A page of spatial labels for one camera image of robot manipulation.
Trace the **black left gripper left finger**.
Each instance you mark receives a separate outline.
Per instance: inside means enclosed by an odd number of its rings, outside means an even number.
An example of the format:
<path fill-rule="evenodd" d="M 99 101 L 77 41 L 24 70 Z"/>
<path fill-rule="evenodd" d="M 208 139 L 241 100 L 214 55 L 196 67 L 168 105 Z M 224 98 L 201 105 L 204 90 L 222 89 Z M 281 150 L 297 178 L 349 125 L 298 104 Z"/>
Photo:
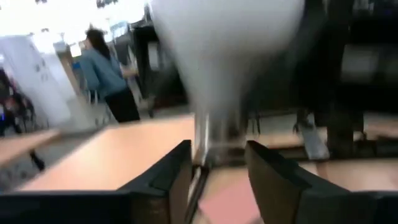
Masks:
<path fill-rule="evenodd" d="M 192 179 L 191 142 L 183 140 L 116 190 L 56 190 L 1 195 L 1 223 L 183 223 Z"/>

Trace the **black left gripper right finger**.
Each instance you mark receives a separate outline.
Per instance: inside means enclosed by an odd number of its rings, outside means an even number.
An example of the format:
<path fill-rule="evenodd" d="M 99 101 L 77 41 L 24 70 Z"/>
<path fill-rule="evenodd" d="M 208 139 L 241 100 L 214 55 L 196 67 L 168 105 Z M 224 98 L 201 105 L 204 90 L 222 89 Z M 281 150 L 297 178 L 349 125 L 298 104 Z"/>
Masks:
<path fill-rule="evenodd" d="M 264 223 L 397 223 L 397 191 L 352 192 L 256 141 L 246 144 L 251 188 Z"/>

